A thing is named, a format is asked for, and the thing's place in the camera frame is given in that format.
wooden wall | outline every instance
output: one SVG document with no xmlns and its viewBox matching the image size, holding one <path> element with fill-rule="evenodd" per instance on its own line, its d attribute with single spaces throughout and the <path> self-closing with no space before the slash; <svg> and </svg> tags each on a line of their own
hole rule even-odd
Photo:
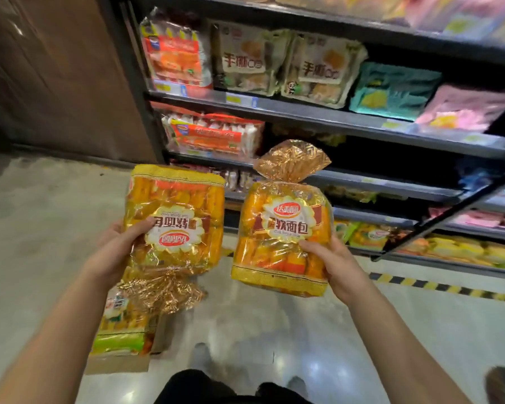
<svg viewBox="0 0 505 404">
<path fill-rule="evenodd" d="M 156 162 L 96 0 L 0 0 L 0 126 L 17 143 Z"/>
</svg>

floor hazard tape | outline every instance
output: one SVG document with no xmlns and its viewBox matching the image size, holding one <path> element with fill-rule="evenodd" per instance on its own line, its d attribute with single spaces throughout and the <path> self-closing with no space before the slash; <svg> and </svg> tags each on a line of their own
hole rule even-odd
<svg viewBox="0 0 505 404">
<path fill-rule="evenodd" d="M 223 248 L 222 256 L 234 256 L 234 250 Z M 505 302 L 505 293 L 490 292 L 482 289 L 471 289 L 464 286 L 457 285 L 447 285 L 444 283 L 437 283 L 431 281 L 422 281 L 421 279 L 404 278 L 403 276 L 395 276 L 390 274 L 379 274 L 377 272 L 371 272 L 368 277 L 376 282 L 381 283 L 392 283 L 395 285 L 410 286 L 412 288 L 437 290 L 440 292 L 453 293 L 455 295 L 470 296 L 472 298 L 483 298 L 500 300 Z"/>
</svg>

flower-shaped label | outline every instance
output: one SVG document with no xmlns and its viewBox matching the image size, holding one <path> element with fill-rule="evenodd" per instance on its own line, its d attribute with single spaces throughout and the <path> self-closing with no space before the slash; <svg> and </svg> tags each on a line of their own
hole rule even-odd
<svg viewBox="0 0 505 404">
<path fill-rule="evenodd" d="M 202 220 L 194 216 L 194 210 L 183 206 L 161 207 L 153 215 L 155 225 L 145 236 L 146 243 L 159 251 L 171 254 L 189 252 L 202 241 Z"/>
<path fill-rule="evenodd" d="M 312 235 L 315 213 L 301 198 L 275 197 L 264 204 L 262 227 L 282 242 L 298 242 Z"/>
</svg>

right hand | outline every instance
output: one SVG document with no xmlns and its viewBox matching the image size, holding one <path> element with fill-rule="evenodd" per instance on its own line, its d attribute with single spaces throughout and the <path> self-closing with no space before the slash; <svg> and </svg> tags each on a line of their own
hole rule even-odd
<svg viewBox="0 0 505 404">
<path fill-rule="evenodd" d="M 374 285 L 350 250 L 337 237 L 331 237 L 330 245 L 331 249 L 327 249 L 317 242 L 299 242 L 303 251 L 312 252 L 323 260 L 333 293 L 349 306 L 356 296 Z"/>
</svg>

yellow bread package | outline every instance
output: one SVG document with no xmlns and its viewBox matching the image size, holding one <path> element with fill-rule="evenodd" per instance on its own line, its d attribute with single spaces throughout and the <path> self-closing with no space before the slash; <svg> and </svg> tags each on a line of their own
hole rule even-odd
<svg viewBox="0 0 505 404">
<path fill-rule="evenodd" d="M 219 262 L 224 179 L 177 167 L 142 164 L 131 174 L 124 228 L 149 217 L 155 225 L 133 245 L 119 288 L 139 309 L 188 309 L 203 292 L 188 276 Z"/>
<path fill-rule="evenodd" d="M 323 261 L 304 252 L 300 240 L 330 243 L 333 213 L 316 187 L 299 184 L 330 163 L 313 145 L 287 140 L 263 155 L 241 211 L 232 278 L 297 296 L 321 296 L 327 287 Z"/>
</svg>

